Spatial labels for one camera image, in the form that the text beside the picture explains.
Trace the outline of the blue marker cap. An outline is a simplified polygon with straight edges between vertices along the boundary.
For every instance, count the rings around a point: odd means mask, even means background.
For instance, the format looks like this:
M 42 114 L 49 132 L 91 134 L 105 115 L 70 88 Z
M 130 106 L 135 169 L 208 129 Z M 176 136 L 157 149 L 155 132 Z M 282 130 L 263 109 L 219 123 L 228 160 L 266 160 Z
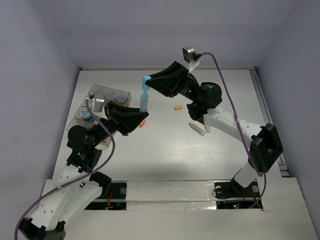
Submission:
M 150 89 L 150 87 L 147 85 L 147 81 L 151 80 L 152 78 L 149 75 L 145 75 L 142 78 L 142 90 L 143 92 L 148 92 L 148 90 Z

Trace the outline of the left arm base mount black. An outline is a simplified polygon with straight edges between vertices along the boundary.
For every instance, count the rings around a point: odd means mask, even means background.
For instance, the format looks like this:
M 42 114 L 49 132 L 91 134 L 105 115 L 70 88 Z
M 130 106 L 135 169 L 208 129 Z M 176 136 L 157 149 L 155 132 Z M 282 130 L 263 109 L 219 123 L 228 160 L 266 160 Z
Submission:
M 127 209 L 127 182 L 112 182 L 108 195 L 99 196 L 85 210 L 122 211 Z

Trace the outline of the blue highlighter marker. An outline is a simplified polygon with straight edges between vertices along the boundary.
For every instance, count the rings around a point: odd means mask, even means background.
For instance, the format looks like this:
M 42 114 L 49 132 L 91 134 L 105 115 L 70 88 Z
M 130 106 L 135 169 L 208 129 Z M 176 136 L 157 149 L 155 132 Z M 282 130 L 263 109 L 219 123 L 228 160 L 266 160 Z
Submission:
M 140 112 L 145 113 L 148 111 L 148 100 L 149 100 L 148 93 L 144 91 L 140 96 L 140 106 L 139 106 Z

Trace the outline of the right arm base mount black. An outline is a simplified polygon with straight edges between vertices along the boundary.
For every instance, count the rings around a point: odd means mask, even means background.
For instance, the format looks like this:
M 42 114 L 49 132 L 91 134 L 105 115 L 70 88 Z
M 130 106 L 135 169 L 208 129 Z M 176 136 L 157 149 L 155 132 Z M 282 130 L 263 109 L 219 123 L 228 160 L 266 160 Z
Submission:
M 234 179 L 214 183 L 211 192 L 216 199 L 218 210 L 263 209 L 261 193 L 257 180 L 242 187 Z

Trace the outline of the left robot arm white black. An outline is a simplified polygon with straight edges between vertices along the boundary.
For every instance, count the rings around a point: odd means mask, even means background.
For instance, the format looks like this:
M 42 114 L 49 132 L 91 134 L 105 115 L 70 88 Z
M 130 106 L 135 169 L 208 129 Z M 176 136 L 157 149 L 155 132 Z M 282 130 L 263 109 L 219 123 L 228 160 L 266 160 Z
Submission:
M 66 226 L 90 202 L 110 194 L 112 179 L 100 172 L 112 158 L 114 133 L 128 136 L 148 117 L 146 110 L 125 107 L 112 101 L 104 106 L 104 117 L 89 114 L 97 122 L 92 126 L 74 125 L 67 134 L 71 154 L 51 189 L 36 200 L 20 217 L 14 239 L 21 233 L 28 240 L 63 240 Z

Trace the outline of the clear bead cup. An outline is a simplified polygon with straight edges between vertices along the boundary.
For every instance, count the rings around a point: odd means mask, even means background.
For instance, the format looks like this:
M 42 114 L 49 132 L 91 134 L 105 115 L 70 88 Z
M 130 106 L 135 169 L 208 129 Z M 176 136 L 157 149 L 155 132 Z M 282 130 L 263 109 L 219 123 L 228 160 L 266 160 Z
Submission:
M 108 101 L 113 101 L 116 98 L 117 94 L 113 91 L 108 91 L 104 94 L 104 98 Z
M 101 96 L 101 97 L 103 98 L 103 97 L 105 96 L 105 91 L 104 91 L 104 89 L 98 88 L 98 89 L 95 91 L 95 95 Z
M 118 103 L 121 103 L 121 104 L 125 103 L 126 99 L 127 99 L 127 95 L 124 94 L 124 93 L 118 94 L 118 95 L 115 97 L 115 100 L 116 100 Z

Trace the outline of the orange highlighter marker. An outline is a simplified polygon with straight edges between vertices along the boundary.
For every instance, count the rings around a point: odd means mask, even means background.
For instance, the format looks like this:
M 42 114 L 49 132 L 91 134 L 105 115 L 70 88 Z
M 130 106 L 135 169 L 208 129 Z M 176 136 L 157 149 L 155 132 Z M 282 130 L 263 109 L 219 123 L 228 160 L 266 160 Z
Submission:
M 204 128 L 205 128 L 205 131 L 207 132 L 207 133 L 210 133 L 211 132 L 211 127 L 209 126 L 209 125 L 204 125 Z

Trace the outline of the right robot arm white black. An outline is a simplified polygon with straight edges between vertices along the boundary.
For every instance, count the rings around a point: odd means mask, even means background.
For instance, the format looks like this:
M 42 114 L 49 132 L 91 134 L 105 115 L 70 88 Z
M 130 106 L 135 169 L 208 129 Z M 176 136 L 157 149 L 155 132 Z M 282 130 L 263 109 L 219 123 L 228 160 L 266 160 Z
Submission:
M 283 153 L 277 128 L 271 124 L 258 125 L 240 119 L 219 107 L 222 89 L 213 82 L 198 83 L 180 63 L 174 61 L 168 68 L 143 78 L 146 86 L 168 98 L 180 94 L 191 101 L 187 105 L 192 120 L 216 128 L 243 143 L 248 160 L 230 183 L 235 196 L 242 196 L 249 185 L 261 174 L 266 174 Z

